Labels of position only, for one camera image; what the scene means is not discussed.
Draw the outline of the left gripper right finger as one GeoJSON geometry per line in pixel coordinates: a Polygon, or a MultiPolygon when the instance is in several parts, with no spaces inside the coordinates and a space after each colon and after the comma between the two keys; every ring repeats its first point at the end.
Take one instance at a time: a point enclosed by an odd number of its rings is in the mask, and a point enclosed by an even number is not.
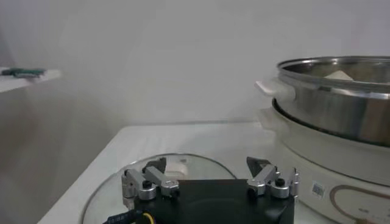
{"type": "Polygon", "coordinates": [[[262,197],[267,192],[274,198],[297,198],[299,173],[295,167],[288,173],[281,173],[268,160],[250,156],[246,158],[246,163],[252,175],[246,181],[247,193],[251,199],[262,197]]]}

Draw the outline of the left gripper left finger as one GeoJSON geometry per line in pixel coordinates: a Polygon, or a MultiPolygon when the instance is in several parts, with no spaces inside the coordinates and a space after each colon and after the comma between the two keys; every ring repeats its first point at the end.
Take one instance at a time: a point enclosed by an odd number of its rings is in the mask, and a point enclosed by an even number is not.
{"type": "Polygon", "coordinates": [[[140,171],[125,169],[121,175],[122,198],[124,201],[138,198],[151,201],[162,197],[177,198],[180,195],[179,181],[165,175],[166,158],[149,161],[140,171]]]}

